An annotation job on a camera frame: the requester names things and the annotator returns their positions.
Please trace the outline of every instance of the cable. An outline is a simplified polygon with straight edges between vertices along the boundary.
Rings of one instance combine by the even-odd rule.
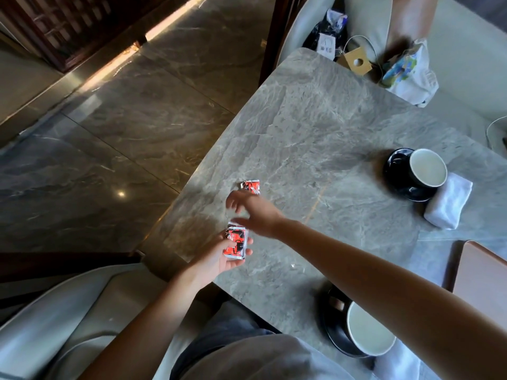
[[[353,38],[355,38],[355,37],[362,37],[362,38],[364,38],[364,39],[368,42],[368,44],[370,44],[370,46],[372,47],[373,54],[375,55],[375,61],[377,62],[377,66],[378,66],[378,67],[379,67],[379,69],[380,69],[380,80],[378,80],[378,82],[377,82],[377,84],[378,84],[379,82],[381,82],[381,81],[382,81],[382,78],[384,77],[384,71],[382,70],[382,67],[380,66],[379,59],[378,59],[378,56],[377,56],[377,51],[376,51],[376,50],[375,50],[375,48],[373,47],[373,44],[372,44],[372,42],[370,41],[370,39],[369,39],[369,38],[367,38],[366,36],[363,36],[362,34],[355,34],[355,35],[353,35],[353,36],[352,36],[351,38],[349,38],[349,39],[347,40],[347,42],[345,43],[345,46],[343,47],[343,52],[345,53],[345,50],[347,49],[347,45],[348,45],[348,43],[351,41],[351,39],[353,39]]]
[[[500,117],[500,118],[497,118],[495,121],[493,121],[490,125],[488,125],[488,127],[486,128],[486,141],[488,142],[488,148],[491,149],[491,150],[494,150],[493,149],[493,146],[491,145],[491,141],[489,141],[489,129],[491,128],[491,126],[496,123],[498,120],[502,120],[503,118],[507,118],[507,116],[503,116],[503,117]]]

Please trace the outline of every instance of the tag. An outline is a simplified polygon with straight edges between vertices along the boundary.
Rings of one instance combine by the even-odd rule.
[[[317,53],[327,57],[331,61],[335,59],[336,38],[327,34],[319,33]]]

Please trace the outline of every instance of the white napkin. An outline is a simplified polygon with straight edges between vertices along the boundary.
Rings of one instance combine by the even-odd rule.
[[[396,339],[385,355],[375,359],[373,375],[379,380],[418,380],[421,360]]]
[[[424,218],[445,230],[458,228],[461,210],[472,192],[472,185],[471,181],[450,172],[446,182],[429,201]]]

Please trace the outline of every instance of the gray marble tabletop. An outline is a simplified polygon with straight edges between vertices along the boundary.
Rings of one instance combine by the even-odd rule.
[[[430,148],[474,183],[458,230],[433,227],[421,205],[385,186],[382,164],[400,147]],[[225,227],[225,198],[244,179],[260,179],[261,194],[288,217],[439,285],[460,240],[506,255],[507,160],[309,50],[273,72],[206,155],[160,223],[165,245],[190,260]],[[322,274],[277,241],[258,236],[253,249],[216,284],[355,378],[370,378],[368,363],[341,354],[320,330]]]

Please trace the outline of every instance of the coffee cup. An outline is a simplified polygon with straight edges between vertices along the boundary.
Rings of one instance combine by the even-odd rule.
[[[344,314],[347,337],[367,355],[383,355],[395,344],[396,336],[356,302],[343,302],[331,296],[329,303]]]
[[[444,160],[430,149],[416,149],[408,156],[408,173],[417,186],[437,188],[447,180]]]

